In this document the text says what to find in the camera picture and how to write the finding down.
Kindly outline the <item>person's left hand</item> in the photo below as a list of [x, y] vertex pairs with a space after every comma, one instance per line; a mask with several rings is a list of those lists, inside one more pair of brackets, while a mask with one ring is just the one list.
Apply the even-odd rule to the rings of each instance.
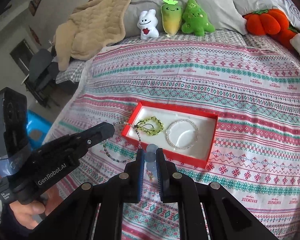
[[33, 219], [34, 215], [45, 213], [48, 216], [63, 201], [56, 185], [47, 190], [45, 194], [47, 195], [45, 205], [36, 200], [27, 205], [20, 204], [18, 201], [10, 204], [10, 208], [19, 224], [30, 230], [34, 229], [39, 224]]

